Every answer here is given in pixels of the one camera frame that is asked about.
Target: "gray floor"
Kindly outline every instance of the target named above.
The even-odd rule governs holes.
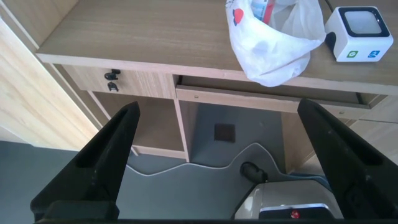
[[[253,142],[263,145],[280,168],[284,167],[282,130],[278,113],[201,105],[195,131],[193,162],[223,167]],[[235,124],[236,142],[213,140],[214,123]],[[2,223],[29,223],[33,197],[75,155],[75,152],[40,149],[0,142],[0,219]],[[155,177],[126,169],[117,205],[120,218],[229,218],[250,188],[238,167],[243,160],[267,168],[272,163],[264,150],[247,150],[223,172],[185,166]],[[151,174],[184,163],[180,159],[142,155],[129,158],[138,171]]]

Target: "blue icon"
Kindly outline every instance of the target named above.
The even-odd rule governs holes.
[[[380,53],[380,50],[373,50],[373,51],[369,54],[368,58],[375,58],[375,57],[377,57],[377,56],[379,55],[379,53]]]

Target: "red heart print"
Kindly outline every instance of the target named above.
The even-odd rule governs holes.
[[[237,25],[242,21],[243,18],[243,10],[242,9],[234,9],[232,11],[234,15],[234,24]]]

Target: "open drawer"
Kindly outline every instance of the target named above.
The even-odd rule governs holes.
[[[168,99],[90,92],[108,119],[124,105],[137,101],[140,118],[132,148],[136,154],[185,159],[174,101]]]
[[[294,86],[267,88],[254,82],[215,78],[180,77],[176,93],[177,98],[183,101],[289,113],[296,113],[300,100],[308,98],[321,104],[334,116],[346,119],[359,119],[371,109],[362,95],[354,92]]]

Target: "white device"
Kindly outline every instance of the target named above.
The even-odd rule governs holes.
[[[325,31],[337,62],[378,62],[394,42],[376,7],[337,7]]]
[[[257,185],[240,205],[234,219],[262,220],[264,219],[262,213],[269,212],[278,214],[273,218],[299,219],[304,218],[300,217],[300,210],[313,209],[313,213],[318,213],[320,208],[328,210],[333,218],[343,218],[333,193],[318,182],[314,180],[271,182]]]

